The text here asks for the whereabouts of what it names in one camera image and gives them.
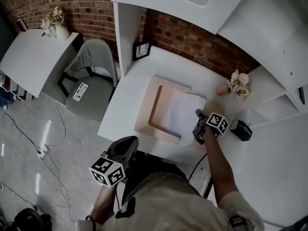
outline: electrical outlet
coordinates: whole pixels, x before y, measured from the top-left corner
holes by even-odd
[[[41,150],[39,151],[40,154],[38,154],[38,158],[39,159],[43,159],[44,155],[47,153],[48,149],[45,145],[43,145],[43,147],[41,148]]]

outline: black strap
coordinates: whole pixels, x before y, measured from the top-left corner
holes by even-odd
[[[93,224],[93,231],[96,231],[96,224],[95,221],[93,220],[93,218],[90,215],[87,215],[86,220],[90,219],[92,221]]]
[[[119,210],[116,213],[115,218],[120,219],[120,218],[131,217],[135,213],[135,206],[136,206],[136,198],[132,197],[127,203],[126,211],[122,212],[122,210]]]

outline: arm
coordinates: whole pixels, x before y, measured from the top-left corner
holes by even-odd
[[[91,211],[91,217],[99,224],[104,224],[110,213],[114,209],[117,184],[111,188],[103,186],[94,207]]]
[[[212,128],[206,126],[203,136],[212,175],[217,204],[230,192],[238,192],[232,168],[221,151]]]

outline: white paper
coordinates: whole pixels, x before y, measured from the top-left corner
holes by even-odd
[[[179,145],[191,145],[194,140],[192,131],[199,120],[195,111],[203,110],[205,103],[206,99],[198,95],[175,91],[160,127],[165,132],[180,137]]]

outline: white vase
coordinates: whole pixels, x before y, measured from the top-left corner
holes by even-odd
[[[50,31],[50,33],[51,33],[51,36],[52,36],[52,37],[57,36],[55,26],[51,26],[51,27],[49,27],[49,31]]]
[[[60,41],[65,41],[68,38],[69,36],[68,30],[62,24],[56,24],[56,30],[57,30],[57,37]]]

